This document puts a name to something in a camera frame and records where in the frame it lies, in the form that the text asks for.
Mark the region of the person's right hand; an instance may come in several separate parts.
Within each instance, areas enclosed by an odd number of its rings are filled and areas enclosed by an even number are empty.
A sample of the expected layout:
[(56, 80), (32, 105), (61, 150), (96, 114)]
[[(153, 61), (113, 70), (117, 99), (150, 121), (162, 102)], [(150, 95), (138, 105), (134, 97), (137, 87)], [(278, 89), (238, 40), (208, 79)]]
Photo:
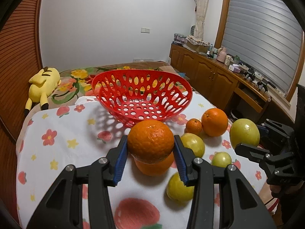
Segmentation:
[(270, 186), (271, 195), (280, 200), (284, 210), (300, 210), (304, 208), (304, 182), (289, 188), (277, 185)]

